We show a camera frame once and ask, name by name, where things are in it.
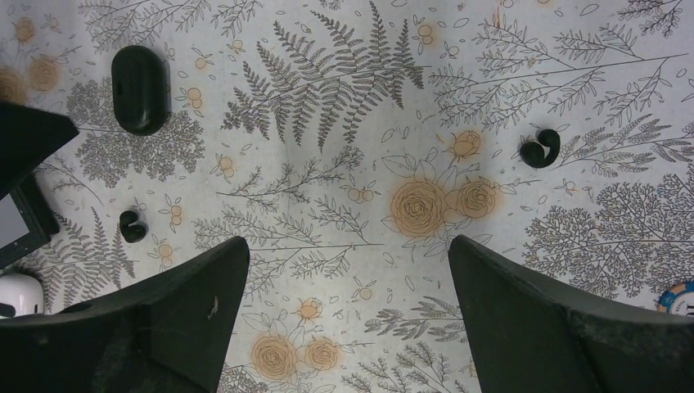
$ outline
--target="fern illustration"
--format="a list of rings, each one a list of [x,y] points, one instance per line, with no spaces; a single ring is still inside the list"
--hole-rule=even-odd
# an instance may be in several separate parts
[[[359,362],[359,367],[368,377],[359,373],[344,375],[342,383],[358,393],[372,393],[369,377],[376,379],[376,386],[383,391],[408,393],[412,384],[421,386],[420,392],[467,393],[459,381],[451,383],[452,373],[448,357],[436,354],[424,341],[414,346],[405,346],[395,355],[396,366],[388,367],[384,358],[370,364]]]
[[[694,146],[690,140],[694,138],[694,123],[688,124],[681,136],[667,138],[661,135],[671,126],[659,124],[660,119],[649,120],[651,116],[643,115],[616,133],[607,132],[605,127],[601,127],[583,137],[574,136],[561,147],[561,163],[556,168],[588,162],[593,164],[591,171],[594,174],[614,178],[620,172],[640,173],[649,170],[648,164],[658,156],[668,162],[692,162]],[[650,146],[651,151],[641,151],[645,146]]]
[[[93,234],[54,213],[61,232],[44,247],[16,263],[16,267],[35,273],[44,289],[46,310],[52,312],[60,295],[63,308],[105,295],[122,287],[122,277],[135,279],[136,260],[128,258],[120,232],[114,226],[109,242],[103,222],[94,208]]]
[[[328,134],[340,121],[346,142],[353,142],[367,113],[392,98],[403,107],[403,82],[409,79],[424,88],[423,66],[415,65],[409,47],[407,20],[391,47],[381,14],[373,2],[373,29],[368,42],[354,37],[354,28],[312,11],[330,32],[332,52],[315,48],[315,41],[287,31],[274,22],[277,41],[286,57],[270,52],[257,42],[258,54],[269,74],[263,78],[244,62],[243,70],[250,94],[234,88],[236,102],[229,102],[223,129],[256,129],[269,139],[271,114],[280,140],[291,131],[301,144],[309,124],[319,115],[318,146],[321,151]]]
[[[135,136],[118,125],[111,95],[110,79],[104,78],[76,83],[67,98],[68,116],[87,135],[76,156],[89,181],[99,179],[113,188],[132,168],[163,182],[177,164],[195,172],[205,151],[197,120],[186,111],[174,112],[157,134]]]
[[[683,9],[679,7],[682,0],[628,0],[629,6],[617,11],[620,20],[632,20],[647,16],[646,22],[640,24],[641,34],[654,34],[661,31],[663,37],[668,38],[677,29],[680,21],[679,14]]]
[[[459,306],[430,296],[424,296],[418,303],[419,307],[412,311],[417,311],[420,318],[406,317],[398,309],[382,309],[376,318],[366,321],[365,332],[378,332],[379,336],[392,333],[402,340],[417,339],[428,332],[438,342],[467,342]]]
[[[694,165],[687,178],[658,185],[617,183],[597,195],[601,209],[552,206],[525,229],[525,264],[606,298],[661,294],[694,279]]]

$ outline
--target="tree illustration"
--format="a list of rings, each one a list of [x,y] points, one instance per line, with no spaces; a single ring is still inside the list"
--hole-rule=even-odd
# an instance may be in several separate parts
[[[268,384],[256,382],[246,366],[230,367],[226,362],[219,376],[217,393],[268,393]]]
[[[633,50],[635,34],[618,25],[602,26],[594,34],[559,33],[553,37],[554,51],[505,16],[498,25],[486,20],[480,27],[473,41],[485,49],[477,57],[481,78],[451,65],[429,77],[429,83],[439,88],[435,94],[441,124],[449,128],[480,123],[483,130],[498,132],[518,124],[536,107],[564,115],[589,101],[598,114],[607,113],[607,124],[621,127],[655,100],[663,100],[660,90],[672,84],[662,77],[661,69],[667,60],[682,56],[641,57]],[[652,71],[627,82],[622,92],[607,91],[600,93],[604,98],[597,98],[608,71],[634,65],[651,66]]]
[[[122,277],[127,274],[135,279],[134,266],[125,253],[120,232],[114,226],[111,241],[106,237],[101,218],[92,208],[93,234],[87,234],[77,225],[58,213],[54,213],[61,233],[46,246],[21,259],[16,266],[38,275],[43,285],[46,310],[51,312],[60,293],[63,308],[90,300],[122,287]]]
[[[271,115],[278,137],[285,142],[291,132],[301,144],[310,121],[320,114],[318,146],[338,122],[345,141],[353,142],[367,113],[390,97],[403,107],[403,82],[409,79],[423,88],[421,66],[415,65],[409,48],[408,22],[394,45],[386,37],[376,5],[370,2],[373,29],[368,43],[354,37],[354,28],[312,11],[330,32],[333,48],[315,48],[315,41],[274,23],[277,40],[286,56],[276,55],[258,41],[258,54],[269,74],[262,77],[248,62],[244,76],[250,94],[234,88],[236,102],[229,102],[223,129],[256,129],[269,139]]]
[[[449,381],[452,371],[448,358],[436,354],[424,341],[405,346],[404,351],[396,354],[396,364],[389,367],[384,358],[370,364],[359,362],[359,367],[368,377],[352,373],[342,376],[341,381],[358,393],[374,391],[369,377],[375,378],[376,386],[383,391],[410,393],[414,385],[425,389],[420,392],[467,393],[461,382]]]
[[[617,15],[620,16],[620,20],[632,20],[633,18],[647,16],[646,22],[638,26],[641,29],[641,35],[654,34],[656,31],[661,31],[663,37],[668,38],[672,35],[673,30],[678,28],[679,14],[683,12],[683,9],[679,6],[682,0],[627,1],[629,6],[617,11]]]
[[[202,127],[186,111],[174,112],[157,133],[140,137],[120,128],[113,115],[109,78],[98,83],[76,83],[67,99],[68,116],[86,140],[77,150],[77,158],[89,181],[99,179],[113,188],[128,175],[128,170],[165,181],[181,165],[188,173],[196,170],[202,158]]]
[[[552,206],[533,219],[525,264],[609,299],[637,296],[646,285],[660,294],[694,279],[694,165],[686,179],[668,174],[657,186],[612,184],[596,202],[594,215]]]

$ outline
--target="leafy branch illustration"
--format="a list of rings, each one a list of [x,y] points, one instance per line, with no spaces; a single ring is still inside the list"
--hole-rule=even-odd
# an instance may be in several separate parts
[[[288,265],[291,276],[297,279],[313,276],[333,279],[348,272],[351,265],[347,258],[349,251],[363,246],[379,246],[365,240],[361,231],[367,227],[368,222],[359,220],[359,216],[354,215],[349,208],[321,199],[310,203],[319,209],[326,209],[327,206],[330,210],[322,210],[319,214],[312,208],[314,215],[311,218],[318,222],[318,227],[325,226],[326,222],[334,223],[338,231],[356,233],[362,242],[325,244],[321,240],[322,235],[315,233],[315,227],[304,219],[284,214],[275,215],[275,224],[270,225],[248,211],[244,213],[227,206],[222,212],[222,218],[198,219],[193,222],[196,247],[206,250],[232,236],[243,236],[252,246],[256,246],[251,255],[246,283],[246,296],[254,298],[274,287],[273,280],[281,277]],[[339,213],[348,222],[343,224],[334,213]]]
[[[378,332],[379,336],[390,333],[403,341],[417,339],[426,332],[438,342],[467,342],[459,306],[430,296],[418,303],[419,307],[411,309],[419,313],[417,318],[406,317],[398,309],[382,309],[376,318],[366,321],[365,332]]]
[[[427,392],[467,393],[467,389],[459,381],[450,383],[451,374],[448,358],[436,354],[424,341],[414,346],[405,346],[403,352],[396,354],[396,366],[388,367],[385,359],[366,364],[359,362],[359,367],[368,377],[376,379],[376,386],[383,391],[409,393],[412,384],[427,389]],[[344,375],[343,384],[358,393],[371,393],[371,381],[360,373]]]
[[[608,133],[605,127],[601,127],[583,137],[574,136],[561,147],[561,163],[555,169],[576,162],[590,162],[593,163],[591,171],[594,174],[614,178],[619,172],[640,173],[648,170],[648,164],[656,160],[656,155],[668,162],[692,162],[690,157],[694,156],[694,147],[688,140],[694,138],[694,123],[682,130],[682,136],[664,138],[662,132],[671,126],[659,124],[660,119],[644,123],[651,116],[643,115],[617,133]],[[651,151],[639,152],[638,148],[644,146],[650,146]]]
[[[222,25],[222,35],[228,37],[231,33],[235,38],[243,29],[243,23],[255,16],[256,7],[262,8],[263,4],[258,0],[234,0],[233,5],[221,4],[217,7],[217,13],[212,15],[214,27]]]
[[[74,174],[74,168],[67,164],[64,156],[55,155],[48,158],[39,164],[34,172],[37,174],[50,174],[51,176],[56,177],[57,182],[51,185],[51,189],[54,192],[66,189],[75,191],[86,189],[92,195],[94,195],[97,201],[99,201],[99,204],[104,206],[103,202],[101,202],[101,198],[99,198],[99,196],[87,184],[77,178],[77,176]]]
[[[679,14],[683,9],[679,7],[682,0],[628,0],[629,6],[617,11],[620,20],[632,20],[647,16],[646,22],[638,27],[641,35],[654,34],[662,31],[663,37],[668,38],[678,28]]]
[[[321,6],[329,7],[333,11],[337,11],[342,7],[343,0],[320,0]]]
[[[264,186],[260,185],[263,180],[263,168],[256,166],[245,182],[232,186],[229,192],[217,193],[226,197],[244,198],[246,206],[253,211],[258,207],[261,213],[277,213],[281,197],[287,197],[293,203],[308,202],[309,199],[305,196],[302,187],[341,181],[344,179],[341,169],[352,170],[361,165],[362,159],[361,150],[357,147],[346,146],[332,158],[329,165],[321,166],[321,160],[317,157],[307,160],[300,174],[293,165],[282,164],[280,177]]]
[[[368,43],[353,37],[354,28],[312,11],[330,32],[332,51],[326,47],[314,49],[315,41],[292,34],[275,21],[275,35],[288,58],[257,42],[270,79],[261,77],[244,62],[251,93],[234,88],[237,101],[228,103],[222,128],[243,127],[248,133],[258,129],[269,139],[270,115],[274,114],[278,137],[285,142],[285,132],[291,131],[295,142],[301,144],[309,122],[319,112],[318,146],[322,151],[340,118],[345,141],[353,142],[360,123],[379,102],[390,97],[403,108],[404,80],[424,88],[424,67],[415,65],[410,52],[407,20],[391,47],[381,14],[373,2],[370,4],[373,29]]]
[[[617,183],[597,195],[602,208],[552,206],[525,229],[525,264],[614,299],[648,285],[660,294],[694,279],[694,165],[687,178],[667,174],[658,186]]]
[[[451,65],[438,69],[429,77],[429,83],[439,88],[435,100],[443,116],[441,124],[449,128],[460,123],[480,122],[483,130],[498,132],[510,123],[518,124],[534,107],[542,105],[548,108],[548,113],[563,115],[597,97],[597,86],[605,82],[603,75],[608,70],[658,62],[652,74],[628,83],[626,93],[607,92],[605,99],[596,100],[594,109],[609,112],[606,123],[618,122],[621,126],[625,120],[630,122],[634,113],[650,107],[654,97],[662,101],[658,88],[672,84],[661,77],[660,70],[667,60],[683,56],[638,56],[633,50],[637,37],[623,25],[607,24],[596,34],[580,30],[559,34],[554,37],[557,54],[552,54],[536,38],[528,38],[527,27],[521,28],[516,20],[508,23],[504,17],[501,25],[485,21],[480,26],[483,32],[474,42],[485,45],[487,50],[477,58],[482,65],[483,79],[477,79],[462,67],[454,70]],[[606,61],[609,56],[626,56],[628,60]],[[584,65],[573,66],[567,61],[581,61]],[[551,68],[521,72],[524,67],[530,71],[544,65]]]
[[[204,19],[205,10],[211,11],[207,0],[161,2],[162,6],[152,0],[127,0],[114,7],[111,1],[86,0],[78,5],[78,11],[88,19],[87,31],[98,53],[126,45],[152,45],[170,22],[176,25],[176,31],[187,32]]]
[[[50,312],[63,293],[63,307],[89,300],[109,291],[109,285],[120,289],[122,277],[135,279],[134,266],[125,253],[120,232],[114,226],[111,241],[106,238],[103,222],[92,208],[94,232],[71,219],[53,213],[61,232],[46,246],[18,262],[18,267],[35,272],[43,285],[46,309]]]
[[[162,182],[174,175],[177,164],[195,172],[205,150],[197,120],[186,111],[174,112],[156,134],[135,136],[120,128],[111,95],[110,79],[104,78],[76,83],[67,99],[68,115],[87,134],[76,156],[89,181],[103,180],[113,188],[131,167]]]

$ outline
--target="orange flower illustration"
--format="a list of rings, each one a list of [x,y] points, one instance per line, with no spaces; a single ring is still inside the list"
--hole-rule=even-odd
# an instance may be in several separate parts
[[[296,313],[301,317],[302,323],[319,318],[322,312],[323,304],[315,297],[309,297],[308,299],[301,301],[299,310],[296,311]]]
[[[22,78],[12,68],[0,69],[0,101],[17,105],[26,103],[26,86]]]
[[[253,345],[250,359],[270,381],[285,381],[296,371],[296,349],[282,337],[261,337]]]
[[[171,223],[173,225],[180,225],[182,214],[183,214],[183,209],[181,209],[181,206],[178,206],[178,205],[171,206]]]
[[[187,97],[191,100],[191,105],[195,109],[200,109],[202,107],[202,93],[199,88],[189,88],[187,91]]]
[[[477,151],[480,149],[480,135],[475,131],[464,131],[460,135],[453,137],[453,145],[447,151],[452,152],[458,161],[477,154]]]
[[[444,224],[446,195],[428,181],[407,183],[393,196],[390,213],[395,226],[408,236],[429,236]]]
[[[494,210],[496,191],[482,182],[463,184],[459,190],[454,190],[446,196],[448,206],[458,213],[480,219]]]
[[[419,26],[419,29],[417,29],[417,33],[421,37],[421,41],[425,45],[429,45],[430,43],[434,42],[434,38],[431,37],[431,26],[429,25],[421,25]]]
[[[34,23],[27,17],[20,18],[15,23],[15,37],[20,43],[27,43],[36,35]]]
[[[170,245],[162,244],[157,249],[157,252],[159,252],[159,257],[161,258],[161,264],[165,268],[170,268],[171,265],[174,264],[174,262],[171,260],[171,255],[174,253],[174,249],[171,248]]]
[[[29,66],[29,83],[32,88],[47,92],[58,83],[60,71],[56,59],[41,55]]]
[[[326,371],[337,365],[337,359],[340,355],[340,348],[337,344],[323,338],[322,340],[313,340],[305,348],[301,348],[304,352],[303,360],[310,367],[318,371]]]
[[[219,168],[222,170],[222,173],[224,173],[225,178],[233,178],[234,177],[234,161],[229,158],[229,157],[222,157],[219,160]]]

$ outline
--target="poker chip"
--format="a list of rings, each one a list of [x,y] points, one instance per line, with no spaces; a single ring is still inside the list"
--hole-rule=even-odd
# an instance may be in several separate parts
[[[671,287],[658,300],[661,313],[694,317],[694,282]]]

